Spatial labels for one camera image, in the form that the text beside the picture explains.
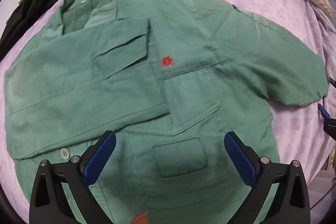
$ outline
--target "orange object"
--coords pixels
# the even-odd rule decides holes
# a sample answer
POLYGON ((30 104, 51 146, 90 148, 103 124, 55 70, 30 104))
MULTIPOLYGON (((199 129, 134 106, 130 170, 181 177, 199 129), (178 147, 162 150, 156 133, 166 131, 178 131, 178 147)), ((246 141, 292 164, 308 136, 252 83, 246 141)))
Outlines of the orange object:
POLYGON ((133 220, 131 221, 130 224, 148 224, 148 219, 146 214, 148 213, 148 211, 144 211, 142 213, 139 213, 138 215, 136 215, 133 220))

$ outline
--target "metal screw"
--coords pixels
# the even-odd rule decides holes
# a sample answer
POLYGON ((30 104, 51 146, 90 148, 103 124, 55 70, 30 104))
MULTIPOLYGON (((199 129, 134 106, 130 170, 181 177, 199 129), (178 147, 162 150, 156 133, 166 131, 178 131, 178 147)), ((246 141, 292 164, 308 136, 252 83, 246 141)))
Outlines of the metal screw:
POLYGON ((269 158, 267 158, 267 157, 261 157, 260 161, 262 163, 264 163, 264 164, 267 164, 267 163, 269 163, 269 158))
POLYGON ((294 161, 293 161, 293 165, 294 165, 295 167, 300 167, 300 162, 299 162, 298 160, 294 160, 294 161))
POLYGON ((40 165, 41 166, 46 166, 48 164, 48 160, 42 160, 41 162, 40 162, 40 165))
POLYGON ((76 162, 78 162, 79 161, 79 156, 73 156, 72 158, 71 158, 71 162, 72 163, 76 163, 76 162))

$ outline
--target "green work jacket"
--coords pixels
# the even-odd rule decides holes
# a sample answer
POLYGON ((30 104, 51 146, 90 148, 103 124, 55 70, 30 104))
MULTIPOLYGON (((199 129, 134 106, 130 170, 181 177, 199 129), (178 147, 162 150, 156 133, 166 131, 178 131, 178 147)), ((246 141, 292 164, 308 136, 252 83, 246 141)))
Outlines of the green work jacket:
POLYGON ((116 149, 90 190, 115 224, 145 210, 150 224, 224 224, 250 190, 224 135, 279 162, 268 100, 307 105, 327 78, 289 31, 222 0, 64 0, 4 91, 28 199, 41 160, 68 161, 112 130, 116 149))

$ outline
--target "blue gripper pad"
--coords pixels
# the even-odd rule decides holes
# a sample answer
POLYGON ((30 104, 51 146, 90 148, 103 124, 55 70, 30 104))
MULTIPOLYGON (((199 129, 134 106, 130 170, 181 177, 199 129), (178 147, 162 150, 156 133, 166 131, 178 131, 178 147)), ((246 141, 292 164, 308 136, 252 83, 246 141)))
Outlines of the blue gripper pad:
POLYGON ((86 187, 96 183, 116 145, 116 135, 110 132, 83 169, 83 183, 86 187))
POLYGON ((321 104, 317 104, 317 109, 321 112, 321 115, 324 119, 330 120, 329 113, 325 110, 325 108, 321 104))
POLYGON ((253 163, 249 160, 241 147, 241 145, 243 146, 244 144, 238 137, 237 139, 238 140, 235 140, 231 132, 226 133, 224 137, 224 147, 243 182, 252 187, 257 181, 257 172, 253 163))

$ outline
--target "shirt sleeve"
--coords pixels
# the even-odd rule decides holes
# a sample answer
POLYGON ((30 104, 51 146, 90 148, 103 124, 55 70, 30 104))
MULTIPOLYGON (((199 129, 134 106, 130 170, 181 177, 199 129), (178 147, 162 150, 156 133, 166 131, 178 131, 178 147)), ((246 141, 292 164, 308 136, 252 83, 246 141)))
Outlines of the shirt sleeve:
POLYGON ((328 81, 320 56, 276 23, 252 12, 237 11, 244 15, 239 17, 244 35, 238 37, 245 47, 240 47, 233 69, 254 93, 285 105, 307 105, 327 95, 328 81))

